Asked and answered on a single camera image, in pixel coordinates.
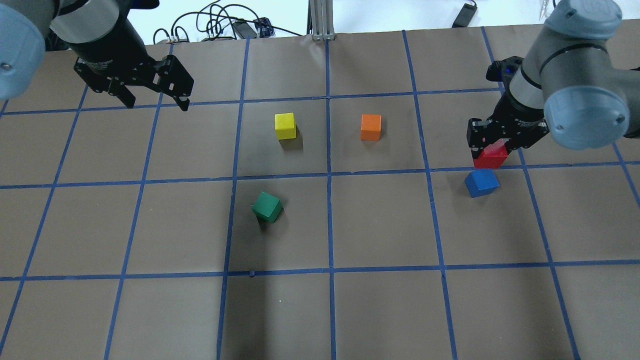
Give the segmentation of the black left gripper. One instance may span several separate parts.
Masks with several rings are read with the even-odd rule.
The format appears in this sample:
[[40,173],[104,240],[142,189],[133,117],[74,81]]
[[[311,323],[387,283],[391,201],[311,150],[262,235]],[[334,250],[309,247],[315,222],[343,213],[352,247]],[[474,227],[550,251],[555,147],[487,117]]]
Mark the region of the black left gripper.
[[88,42],[74,42],[77,55],[74,71],[96,93],[118,98],[127,109],[135,107],[131,86],[144,87],[174,100],[187,112],[194,78],[176,55],[155,60],[128,20],[117,20],[113,27]]

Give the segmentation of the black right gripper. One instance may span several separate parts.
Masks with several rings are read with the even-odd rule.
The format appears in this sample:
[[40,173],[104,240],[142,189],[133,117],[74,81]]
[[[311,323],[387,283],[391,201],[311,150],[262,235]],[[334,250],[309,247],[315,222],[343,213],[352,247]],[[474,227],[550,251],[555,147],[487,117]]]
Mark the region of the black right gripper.
[[502,97],[486,119],[470,118],[467,144],[472,153],[482,153],[497,141],[505,141],[508,153],[528,149],[550,133],[543,111]]

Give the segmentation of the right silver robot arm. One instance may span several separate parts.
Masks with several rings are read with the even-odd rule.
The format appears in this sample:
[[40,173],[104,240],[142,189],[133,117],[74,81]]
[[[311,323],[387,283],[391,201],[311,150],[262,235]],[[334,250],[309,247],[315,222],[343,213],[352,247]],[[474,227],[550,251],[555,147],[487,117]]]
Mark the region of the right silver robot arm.
[[486,120],[471,118],[474,160],[503,141],[506,153],[550,134],[569,150],[639,137],[639,69],[613,66],[607,41],[622,23],[612,0],[561,0],[525,57],[496,60],[486,79],[504,92]]

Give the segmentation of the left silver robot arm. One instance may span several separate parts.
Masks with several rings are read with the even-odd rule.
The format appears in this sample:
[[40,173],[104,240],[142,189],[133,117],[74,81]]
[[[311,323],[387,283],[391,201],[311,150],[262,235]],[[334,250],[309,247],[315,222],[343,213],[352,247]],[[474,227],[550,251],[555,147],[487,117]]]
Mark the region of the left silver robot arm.
[[130,10],[151,10],[157,0],[3,0],[1,20],[2,100],[28,89],[41,66],[49,34],[77,55],[74,71],[94,92],[118,98],[128,109],[131,86],[172,98],[187,111],[194,78],[175,55],[155,60],[128,20]]

